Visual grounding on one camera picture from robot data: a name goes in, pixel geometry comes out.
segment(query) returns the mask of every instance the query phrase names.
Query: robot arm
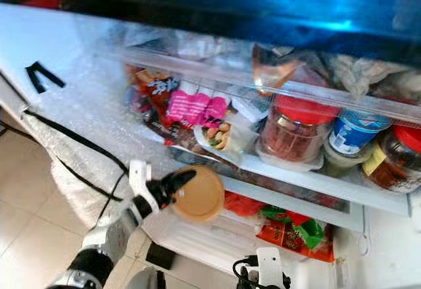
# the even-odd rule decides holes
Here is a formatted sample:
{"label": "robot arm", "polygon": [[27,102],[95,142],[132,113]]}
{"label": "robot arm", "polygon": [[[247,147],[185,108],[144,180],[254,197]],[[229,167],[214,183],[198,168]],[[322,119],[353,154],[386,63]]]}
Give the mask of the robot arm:
{"label": "robot arm", "polygon": [[124,255],[132,232],[151,213],[172,202],[172,195],[196,175],[195,171],[176,172],[162,180],[151,179],[151,166],[130,163],[129,181],[135,195],[112,223],[99,223],[85,236],[82,249],[48,289],[102,289],[118,260]]}

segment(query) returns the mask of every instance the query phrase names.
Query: tiled floor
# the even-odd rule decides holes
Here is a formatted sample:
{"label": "tiled floor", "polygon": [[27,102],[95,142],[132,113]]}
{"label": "tiled floor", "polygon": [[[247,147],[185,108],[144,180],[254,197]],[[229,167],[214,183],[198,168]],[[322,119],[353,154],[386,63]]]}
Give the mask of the tiled floor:
{"label": "tiled floor", "polygon": [[[87,228],[56,189],[45,150],[6,132],[0,137],[0,288],[44,288],[63,272],[82,244]],[[106,289],[120,289],[148,265],[150,240],[130,238],[125,256]],[[234,278],[177,256],[166,271],[168,289],[235,288]]]}

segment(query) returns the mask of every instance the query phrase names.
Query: green package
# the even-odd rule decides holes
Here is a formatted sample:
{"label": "green package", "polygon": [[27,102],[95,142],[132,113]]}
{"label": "green package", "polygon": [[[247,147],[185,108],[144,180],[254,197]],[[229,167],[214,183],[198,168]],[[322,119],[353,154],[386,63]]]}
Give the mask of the green package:
{"label": "green package", "polygon": [[326,226],[326,223],[310,219],[302,225],[292,225],[294,231],[298,233],[300,238],[311,250],[313,250],[323,240],[324,227]]}
{"label": "green package", "polygon": [[275,207],[274,205],[267,205],[262,210],[260,210],[260,213],[274,221],[279,221],[282,223],[291,222],[291,218],[288,217],[286,210]]}

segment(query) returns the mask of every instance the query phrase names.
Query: refrigerator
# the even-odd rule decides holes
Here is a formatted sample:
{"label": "refrigerator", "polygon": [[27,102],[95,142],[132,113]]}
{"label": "refrigerator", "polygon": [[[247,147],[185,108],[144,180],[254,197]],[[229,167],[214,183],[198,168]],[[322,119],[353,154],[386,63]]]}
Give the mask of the refrigerator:
{"label": "refrigerator", "polygon": [[[268,109],[280,95],[292,99],[292,111],[304,100],[420,128],[416,101],[397,99],[393,87],[374,95],[373,82],[359,79],[376,75],[364,69],[380,68],[378,80],[418,74],[419,0],[0,2],[0,105],[49,152],[58,189],[87,225],[111,220],[122,200],[133,196],[127,176],[132,159],[150,162],[156,178],[204,163],[228,192],[334,226],[331,263],[279,247],[292,288],[421,288],[420,189],[378,189],[360,167],[334,178],[316,172],[317,165],[271,163],[254,149],[264,122],[260,129],[250,123],[256,135],[237,155],[203,154],[185,143],[190,139],[178,138],[181,129],[147,124],[151,117],[134,108],[130,82],[130,69],[146,68],[224,95],[228,103],[258,100]],[[303,67],[297,67],[292,79],[284,75],[282,84],[273,84],[273,76],[281,76],[270,71],[273,60],[286,55],[317,72],[311,75],[317,82],[300,79]],[[257,62],[265,61],[263,74],[256,74]],[[367,67],[348,75],[338,70],[340,62],[348,70],[349,63]],[[320,83],[324,75],[337,84]],[[416,81],[410,83],[416,94]],[[168,84],[164,92],[171,92]],[[317,115],[315,108],[307,111]],[[142,228],[157,244],[232,273],[238,259],[274,246],[256,237],[261,222],[224,209],[207,223],[192,224],[169,207]]]}

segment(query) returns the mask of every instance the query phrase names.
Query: open refrigerator door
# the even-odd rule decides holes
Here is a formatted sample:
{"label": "open refrigerator door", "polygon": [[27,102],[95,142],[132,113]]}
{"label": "open refrigerator door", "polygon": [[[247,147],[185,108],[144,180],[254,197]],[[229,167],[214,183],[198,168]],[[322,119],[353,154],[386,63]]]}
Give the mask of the open refrigerator door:
{"label": "open refrigerator door", "polygon": [[[293,288],[421,285],[419,190],[396,194],[368,186],[358,149],[372,139],[364,143],[360,136],[348,145],[349,135],[334,133],[339,121],[363,120],[365,128],[347,126],[369,130],[362,133],[372,138],[391,123],[420,123],[413,95],[411,102],[396,101],[334,81],[365,77],[378,83],[407,72],[405,66],[288,47],[267,50],[103,18],[8,5],[1,10],[1,105],[49,152],[59,190],[88,226],[99,217],[111,220],[133,195],[130,160],[147,160],[157,178],[200,163],[220,174],[228,193],[332,226],[329,262],[279,247]],[[28,75],[36,63],[64,86],[48,82],[37,67],[45,89],[37,93]],[[367,74],[365,66],[376,73]],[[383,124],[379,115],[386,117]],[[347,161],[321,150],[326,144]],[[270,226],[266,220],[260,212],[239,216],[225,209],[212,221],[192,224],[166,209],[143,228],[154,242],[230,273],[234,261],[273,246],[256,237]]]}

